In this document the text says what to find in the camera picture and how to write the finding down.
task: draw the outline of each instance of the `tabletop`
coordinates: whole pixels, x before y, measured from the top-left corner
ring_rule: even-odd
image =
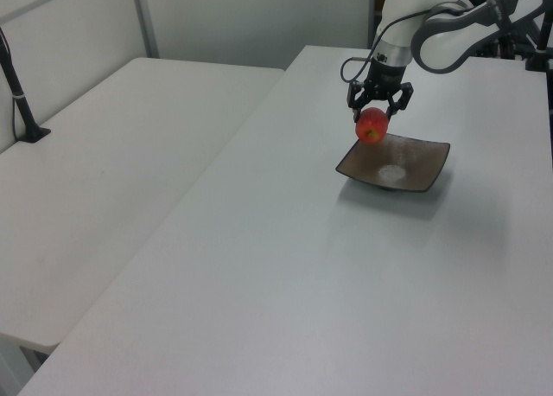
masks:
[[[451,152],[389,192],[334,170],[365,53],[305,48],[22,396],[550,394],[544,75],[411,64],[390,132]]]
[[[50,352],[282,71],[136,59],[0,156],[0,335]]]

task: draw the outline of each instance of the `white desk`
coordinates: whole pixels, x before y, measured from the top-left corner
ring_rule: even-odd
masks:
[[[22,396],[550,394],[544,76],[410,66],[391,132],[452,150],[391,193],[334,171],[362,54],[302,52]]]
[[[283,72],[138,59],[0,156],[0,335],[51,351]]]

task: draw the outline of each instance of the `square plate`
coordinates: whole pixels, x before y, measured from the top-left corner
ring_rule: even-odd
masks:
[[[355,143],[336,171],[380,188],[424,193],[440,175],[449,148],[447,143],[386,134],[378,144]]]

